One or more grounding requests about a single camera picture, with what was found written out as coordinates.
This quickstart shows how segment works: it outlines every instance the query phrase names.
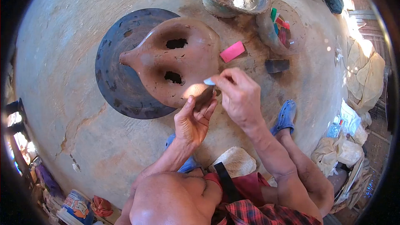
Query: concrete floor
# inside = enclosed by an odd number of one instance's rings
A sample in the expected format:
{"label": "concrete floor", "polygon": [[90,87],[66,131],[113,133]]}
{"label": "concrete floor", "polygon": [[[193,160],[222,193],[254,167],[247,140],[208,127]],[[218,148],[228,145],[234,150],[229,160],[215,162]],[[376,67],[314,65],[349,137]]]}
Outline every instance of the concrete floor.
{"label": "concrete floor", "polygon": [[[132,181],[161,155],[174,132],[175,113],[153,120],[128,118],[109,106],[97,87],[94,62],[103,35],[119,18],[142,8],[204,21],[220,35],[221,50],[241,40],[246,52],[228,64],[221,60],[220,68],[238,66],[261,85],[261,109],[269,126],[282,103],[294,99],[294,140],[309,156],[346,91],[334,47],[338,36],[346,58],[347,37],[342,18],[322,0],[283,1],[299,13],[306,47],[287,57],[290,71],[272,77],[264,61],[276,55],[260,42],[254,17],[217,19],[201,0],[33,0],[16,44],[16,95],[24,101],[38,152],[63,190],[98,195],[122,208]],[[247,137],[218,105],[197,158],[207,167],[232,146],[243,147],[257,160],[257,169],[266,172]]]}

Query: pink eraser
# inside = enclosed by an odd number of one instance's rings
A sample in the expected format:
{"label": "pink eraser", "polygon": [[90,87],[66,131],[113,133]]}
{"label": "pink eraser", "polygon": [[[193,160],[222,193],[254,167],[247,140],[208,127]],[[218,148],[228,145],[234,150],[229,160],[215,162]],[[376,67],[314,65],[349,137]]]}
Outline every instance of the pink eraser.
{"label": "pink eraser", "polygon": [[220,55],[223,58],[224,62],[229,62],[232,59],[236,58],[238,55],[242,54],[244,52],[244,46],[242,41],[238,41],[229,48],[227,48],[225,51],[221,52]]}

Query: blue shoe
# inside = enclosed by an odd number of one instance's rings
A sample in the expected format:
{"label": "blue shoe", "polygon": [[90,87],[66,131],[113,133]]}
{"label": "blue shoe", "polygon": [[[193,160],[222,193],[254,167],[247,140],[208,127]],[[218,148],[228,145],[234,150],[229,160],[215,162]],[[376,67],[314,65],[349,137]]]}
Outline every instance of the blue shoe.
{"label": "blue shoe", "polygon": [[[175,135],[175,133],[174,133],[174,134],[170,135],[170,136],[167,138],[167,142],[166,142],[166,144],[165,144],[164,150],[166,150],[166,149],[168,148],[168,146],[173,142],[173,140],[175,139],[175,137],[176,137],[176,135]],[[193,156],[193,155],[191,155],[191,156],[187,159],[187,161],[182,165],[182,167],[178,170],[178,172],[179,172],[179,173],[185,173],[185,174],[186,174],[186,173],[189,173],[189,172],[191,172],[192,170],[197,169],[197,168],[201,168],[201,164],[198,163],[198,162],[194,159],[194,156]]]}
{"label": "blue shoe", "polygon": [[281,129],[290,128],[290,133],[294,131],[294,116],[296,115],[296,103],[293,100],[287,100],[280,109],[276,124],[270,129],[275,136]]}

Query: dark metal plate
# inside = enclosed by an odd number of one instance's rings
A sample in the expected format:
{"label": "dark metal plate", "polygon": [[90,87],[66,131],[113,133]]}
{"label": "dark metal plate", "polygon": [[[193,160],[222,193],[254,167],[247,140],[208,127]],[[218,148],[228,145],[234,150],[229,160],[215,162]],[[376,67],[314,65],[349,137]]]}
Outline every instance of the dark metal plate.
{"label": "dark metal plate", "polygon": [[176,17],[179,15],[163,9],[141,9],[118,20],[103,37],[96,56],[97,85],[105,100],[119,113],[130,118],[152,119],[175,110],[153,98],[137,73],[119,63],[119,56],[138,46],[158,24]]}

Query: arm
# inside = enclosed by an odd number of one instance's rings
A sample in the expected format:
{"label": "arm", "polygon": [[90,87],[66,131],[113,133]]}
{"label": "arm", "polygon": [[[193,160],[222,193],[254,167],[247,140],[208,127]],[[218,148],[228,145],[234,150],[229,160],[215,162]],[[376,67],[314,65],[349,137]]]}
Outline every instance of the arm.
{"label": "arm", "polygon": [[265,169],[278,186],[278,202],[322,222],[317,206],[297,175],[286,149],[273,137],[261,115],[260,86],[238,68],[226,69],[211,80],[223,92],[223,107],[250,138]]}
{"label": "arm", "polygon": [[129,213],[137,186],[144,178],[161,172],[178,171],[206,137],[208,123],[217,106],[215,94],[200,111],[194,111],[196,100],[190,96],[185,106],[174,116],[176,137],[166,151],[153,164],[145,168],[136,177],[130,187],[130,196],[124,204],[121,216],[115,225],[130,225]]}

